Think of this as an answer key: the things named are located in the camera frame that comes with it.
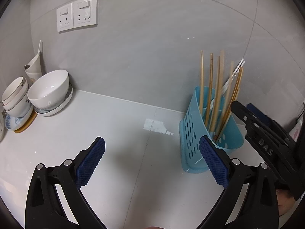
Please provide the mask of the right human hand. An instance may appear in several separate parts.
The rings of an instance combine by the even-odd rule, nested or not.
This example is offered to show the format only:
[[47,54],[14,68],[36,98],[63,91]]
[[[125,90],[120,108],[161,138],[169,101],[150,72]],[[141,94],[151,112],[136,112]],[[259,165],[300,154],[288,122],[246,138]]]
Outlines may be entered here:
[[278,200],[278,210],[279,217],[285,216],[288,214],[289,216],[296,210],[301,199],[295,200],[295,198],[287,191],[287,190],[276,190],[277,200]]

